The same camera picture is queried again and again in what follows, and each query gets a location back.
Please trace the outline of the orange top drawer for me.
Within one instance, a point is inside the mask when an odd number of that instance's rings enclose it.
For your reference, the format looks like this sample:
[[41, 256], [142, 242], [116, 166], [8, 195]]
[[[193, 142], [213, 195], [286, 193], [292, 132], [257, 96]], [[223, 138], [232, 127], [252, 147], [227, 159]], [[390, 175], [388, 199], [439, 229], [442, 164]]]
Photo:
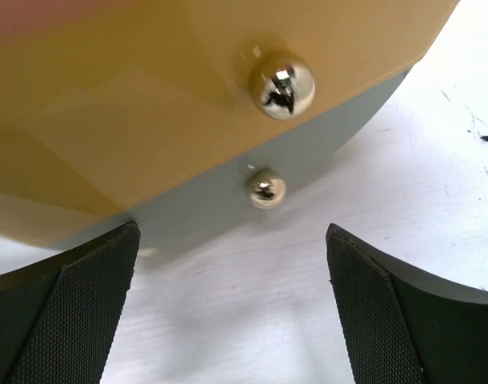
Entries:
[[77, 1], [0, 0], [0, 35], [56, 22], [73, 12], [77, 5]]

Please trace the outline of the yellow drawer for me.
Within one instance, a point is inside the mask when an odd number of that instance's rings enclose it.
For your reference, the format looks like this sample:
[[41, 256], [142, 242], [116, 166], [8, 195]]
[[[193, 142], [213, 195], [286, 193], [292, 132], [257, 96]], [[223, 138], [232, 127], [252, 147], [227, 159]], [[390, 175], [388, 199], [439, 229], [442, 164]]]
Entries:
[[77, 1], [0, 35], [0, 236], [46, 246], [412, 67], [454, 1]]

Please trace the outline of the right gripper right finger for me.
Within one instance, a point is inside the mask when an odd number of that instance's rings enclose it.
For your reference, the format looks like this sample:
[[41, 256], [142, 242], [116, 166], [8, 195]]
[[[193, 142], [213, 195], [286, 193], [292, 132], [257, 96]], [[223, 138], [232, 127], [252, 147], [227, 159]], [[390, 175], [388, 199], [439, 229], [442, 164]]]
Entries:
[[326, 248], [356, 383], [488, 383], [488, 291], [428, 273], [335, 224]]

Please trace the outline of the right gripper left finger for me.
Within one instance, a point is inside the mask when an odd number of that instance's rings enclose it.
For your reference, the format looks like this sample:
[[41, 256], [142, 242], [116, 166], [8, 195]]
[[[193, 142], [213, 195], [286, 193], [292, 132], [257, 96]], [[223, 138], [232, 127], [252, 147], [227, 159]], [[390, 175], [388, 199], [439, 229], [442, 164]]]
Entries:
[[98, 383], [134, 274], [128, 222], [0, 274], [0, 383]]

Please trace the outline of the pale bottom drawer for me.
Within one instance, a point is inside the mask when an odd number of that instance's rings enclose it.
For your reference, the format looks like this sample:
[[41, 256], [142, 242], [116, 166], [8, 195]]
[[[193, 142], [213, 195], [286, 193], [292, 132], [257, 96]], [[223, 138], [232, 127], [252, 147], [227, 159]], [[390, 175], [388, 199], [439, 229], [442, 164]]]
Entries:
[[319, 177], [330, 157], [376, 115], [408, 73], [404, 70], [180, 186], [56, 242], [51, 249], [72, 249], [134, 220], [141, 231], [141, 248], [172, 257], [242, 224], [262, 222], [266, 212], [252, 205], [246, 193], [247, 179], [270, 168], [286, 181], [288, 193], [305, 188]]

